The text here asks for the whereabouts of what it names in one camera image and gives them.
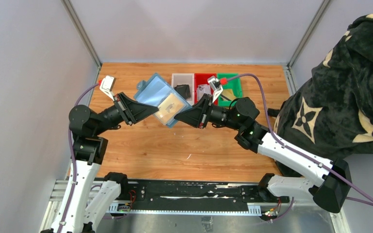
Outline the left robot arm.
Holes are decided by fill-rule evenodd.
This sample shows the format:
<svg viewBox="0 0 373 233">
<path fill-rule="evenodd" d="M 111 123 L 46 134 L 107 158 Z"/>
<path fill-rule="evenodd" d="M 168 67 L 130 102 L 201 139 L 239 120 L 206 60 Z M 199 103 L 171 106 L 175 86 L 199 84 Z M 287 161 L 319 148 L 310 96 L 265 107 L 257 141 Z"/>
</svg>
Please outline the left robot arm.
<svg viewBox="0 0 373 233">
<path fill-rule="evenodd" d="M 54 222 L 46 233 L 94 233 L 112 202 L 126 196 L 128 178 L 110 172 L 92 201 L 89 194 L 102 165 L 108 140 L 100 134 L 118 130 L 125 122 L 133 125 L 158 111 L 156 106 L 139 103 L 124 93 L 113 96 L 113 105 L 96 113 L 86 105 L 74 106 L 69 113 L 71 177 Z"/>
</svg>

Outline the gold credit card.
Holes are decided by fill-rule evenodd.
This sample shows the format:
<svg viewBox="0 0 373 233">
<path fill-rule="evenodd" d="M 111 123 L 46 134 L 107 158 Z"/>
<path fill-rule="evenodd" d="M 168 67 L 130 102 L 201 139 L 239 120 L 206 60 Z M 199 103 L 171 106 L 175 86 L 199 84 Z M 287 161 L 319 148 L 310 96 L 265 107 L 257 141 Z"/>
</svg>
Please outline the gold credit card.
<svg viewBox="0 0 373 233">
<path fill-rule="evenodd" d="M 174 116 L 183 109 L 184 103 L 174 93 L 169 94 L 159 105 L 154 116 L 164 125 L 170 125 Z"/>
</svg>

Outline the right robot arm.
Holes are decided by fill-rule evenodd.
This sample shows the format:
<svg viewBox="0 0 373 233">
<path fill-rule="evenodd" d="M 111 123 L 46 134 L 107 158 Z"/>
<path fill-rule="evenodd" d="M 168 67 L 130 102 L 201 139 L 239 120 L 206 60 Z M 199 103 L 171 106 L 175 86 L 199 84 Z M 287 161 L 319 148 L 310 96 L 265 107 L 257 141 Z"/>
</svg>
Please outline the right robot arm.
<svg viewBox="0 0 373 233">
<path fill-rule="evenodd" d="M 309 153 L 256 122 L 259 110 L 248 98 L 240 98 L 232 108 L 212 104 L 205 94 L 191 109 L 175 119 L 203 129 L 210 122 L 237 131 L 235 140 L 244 149 L 270 157 L 295 170 L 300 177 L 266 174 L 258 184 L 263 199 L 294 197 L 312 201 L 322 209 L 339 213 L 351 189 L 351 173 L 346 161 L 335 161 Z"/>
</svg>

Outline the blue card holder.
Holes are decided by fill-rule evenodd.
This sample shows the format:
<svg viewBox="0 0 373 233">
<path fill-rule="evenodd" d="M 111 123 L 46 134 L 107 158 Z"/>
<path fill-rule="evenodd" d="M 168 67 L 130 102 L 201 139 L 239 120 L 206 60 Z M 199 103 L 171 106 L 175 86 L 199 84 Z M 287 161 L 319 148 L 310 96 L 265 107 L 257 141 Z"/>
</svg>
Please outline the blue card holder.
<svg viewBox="0 0 373 233">
<path fill-rule="evenodd" d="M 153 74 L 147 81 L 141 81 L 137 84 L 137 92 L 134 98 L 140 103 L 158 107 L 171 93 L 174 93 L 184 103 L 183 109 L 178 113 L 192 108 L 192 106 L 158 73 Z M 170 125 L 165 126 L 172 128 L 177 122 L 178 121 L 174 119 Z"/>
</svg>

